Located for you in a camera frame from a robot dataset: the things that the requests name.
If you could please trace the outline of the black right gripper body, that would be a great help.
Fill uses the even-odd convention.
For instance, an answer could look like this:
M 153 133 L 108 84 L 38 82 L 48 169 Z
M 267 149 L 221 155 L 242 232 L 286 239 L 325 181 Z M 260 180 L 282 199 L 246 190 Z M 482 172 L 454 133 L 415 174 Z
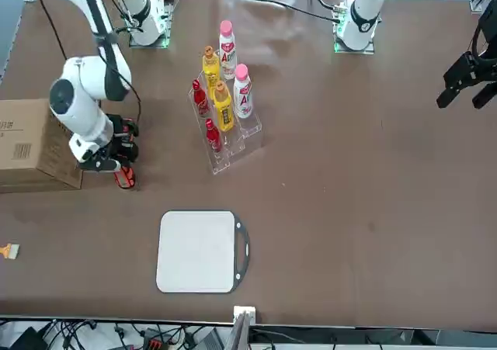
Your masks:
M 107 116 L 113 124 L 113 135 L 110 143 L 103 148 L 105 156 L 135 162 L 139 154 L 139 148 L 135 142 L 139 136 L 138 125 L 134 120 L 120 115 L 108 114 Z

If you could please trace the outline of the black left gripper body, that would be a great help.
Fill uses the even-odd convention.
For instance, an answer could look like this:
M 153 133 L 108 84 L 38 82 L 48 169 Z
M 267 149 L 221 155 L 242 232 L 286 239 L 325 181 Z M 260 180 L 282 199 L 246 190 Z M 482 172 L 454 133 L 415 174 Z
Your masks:
M 488 44 L 483 53 L 477 52 L 478 38 L 483 34 Z M 489 68 L 496 64 L 496 3 L 490 2 L 481 14 L 471 43 L 471 53 L 479 68 Z

